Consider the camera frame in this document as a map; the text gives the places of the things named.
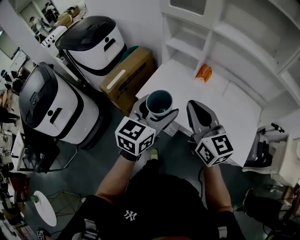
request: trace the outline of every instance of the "ny logo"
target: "ny logo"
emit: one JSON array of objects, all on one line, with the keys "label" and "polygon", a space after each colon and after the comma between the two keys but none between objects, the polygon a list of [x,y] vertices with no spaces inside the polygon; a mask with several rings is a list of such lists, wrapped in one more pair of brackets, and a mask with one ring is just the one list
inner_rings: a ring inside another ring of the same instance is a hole
[{"label": "ny logo", "polygon": [[137,215],[137,213],[134,213],[133,211],[130,211],[130,213],[129,213],[129,211],[126,210],[126,214],[124,215],[124,217],[126,219],[130,218],[130,221],[133,221],[133,220],[135,220],[136,215]]}]

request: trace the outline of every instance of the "cardboard box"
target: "cardboard box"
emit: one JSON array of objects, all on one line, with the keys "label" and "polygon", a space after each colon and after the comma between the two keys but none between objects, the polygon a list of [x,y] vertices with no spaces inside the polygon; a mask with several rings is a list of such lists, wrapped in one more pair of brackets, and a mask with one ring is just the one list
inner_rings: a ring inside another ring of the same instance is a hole
[{"label": "cardboard box", "polygon": [[54,24],[54,26],[66,26],[68,28],[72,24],[72,22],[73,19],[68,13],[62,13],[58,16],[57,22]]},{"label": "cardboard box", "polygon": [[135,95],[153,73],[152,52],[138,47],[106,76],[100,89],[128,116],[137,101]]},{"label": "cardboard box", "polygon": [[69,15],[71,15],[72,17],[76,17],[80,11],[79,11],[79,7],[76,5],[76,6],[72,6],[72,7],[69,7],[65,13],[68,13]]}]

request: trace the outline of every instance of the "desk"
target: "desk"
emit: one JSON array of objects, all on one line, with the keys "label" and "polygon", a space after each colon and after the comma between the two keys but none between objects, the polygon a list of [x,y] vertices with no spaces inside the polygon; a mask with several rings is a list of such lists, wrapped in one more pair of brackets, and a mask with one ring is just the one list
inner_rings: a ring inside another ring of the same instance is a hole
[{"label": "desk", "polygon": [[21,163],[23,160],[24,153],[26,151],[24,138],[20,131],[18,131],[15,142],[13,145],[13,149],[11,150],[11,159],[14,164],[15,170],[19,171],[21,168]]},{"label": "desk", "polygon": [[136,96],[142,98],[156,90],[166,90],[171,94],[173,109],[179,109],[175,121],[187,135],[192,133],[186,110],[188,101],[196,100],[211,108],[232,143],[231,163],[245,164],[257,132],[261,108],[244,91],[215,72],[207,83],[203,83],[166,64],[158,68]]}]

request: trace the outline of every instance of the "shelf compartment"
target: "shelf compartment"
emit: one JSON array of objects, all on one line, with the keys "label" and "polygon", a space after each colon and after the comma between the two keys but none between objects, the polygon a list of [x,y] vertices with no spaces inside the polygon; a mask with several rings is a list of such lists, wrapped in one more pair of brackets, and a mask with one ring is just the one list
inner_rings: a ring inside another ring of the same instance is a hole
[{"label": "shelf compartment", "polygon": [[206,5],[207,0],[198,0],[198,1],[193,1],[193,0],[170,0],[170,5],[177,7],[177,8],[182,8],[187,11],[203,15],[204,10],[205,10],[205,5]]},{"label": "shelf compartment", "polygon": [[200,59],[209,31],[193,23],[165,16],[165,43],[185,54]]},{"label": "shelf compartment", "polygon": [[300,4],[296,0],[269,0],[300,30]]},{"label": "shelf compartment", "polygon": [[270,125],[278,119],[281,119],[294,111],[298,110],[299,106],[288,91],[283,92],[277,98],[268,102],[262,109],[258,127]]},{"label": "shelf compartment", "polygon": [[208,58],[241,79],[265,102],[285,91],[277,75],[271,73],[249,51],[220,34],[214,34]]},{"label": "shelf compartment", "polygon": [[222,12],[222,5],[220,0],[161,0],[160,10],[164,14],[212,29]]},{"label": "shelf compartment", "polygon": [[247,35],[225,22],[219,22],[214,31],[233,41],[257,58],[268,70],[275,72],[275,59]]},{"label": "shelf compartment", "polygon": [[300,54],[280,74],[283,85],[300,106]]},{"label": "shelf compartment", "polygon": [[181,51],[176,51],[166,65],[172,69],[182,71],[194,79],[198,60]]},{"label": "shelf compartment", "polygon": [[195,59],[199,59],[202,54],[205,39],[186,30],[180,30],[174,37],[168,40],[166,44]]},{"label": "shelf compartment", "polygon": [[299,28],[268,0],[226,1],[221,21],[214,29],[247,50],[274,74],[300,50]]}]

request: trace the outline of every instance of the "concrete floor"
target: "concrete floor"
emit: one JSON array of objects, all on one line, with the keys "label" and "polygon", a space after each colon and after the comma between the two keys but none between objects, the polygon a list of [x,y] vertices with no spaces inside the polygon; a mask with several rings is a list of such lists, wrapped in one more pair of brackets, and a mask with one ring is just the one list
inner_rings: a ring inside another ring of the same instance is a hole
[{"label": "concrete floor", "polygon": [[[90,150],[79,150],[79,153],[70,164],[69,168],[60,172],[33,173],[30,179],[30,195],[39,190],[45,195],[53,194],[64,190],[78,193],[82,197],[94,194],[108,171],[111,169],[119,156],[119,149],[115,142],[114,131],[123,114],[111,105],[112,121],[99,140]],[[197,156],[192,156],[188,137],[178,132],[174,137],[169,137],[165,133],[160,134],[161,139],[155,144],[159,150],[159,156],[163,160],[160,169],[161,173],[172,174],[184,178],[191,182],[198,191],[201,190],[200,183],[197,181],[199,169],[202,166],[201,160]],[[60,142],[60,155],[54,167],[64,164],[74,153],[74,146]],[[142,167],[147,155],[143,156],[136,164],[135,172]],[[254,172],[242,172],[240,167],[221,164],[222,175],[231,195],[234,208],[241,206],[245,192],[249,187],[255,188],[257,195],[268,196],[268,190],[264,187],[271,183],[267,175]],[[262,224],[246,216],[243,212],[235,212],[235,216],[247,240],[264,240],[266,234],[263,232]],[[37,227],[44,227],[50,233],[62,230],[69,222],[71,216],[58,218],[55,227],[48,226],[38,215],[34,204],[26,203],[25,221],[35,231]]]}]

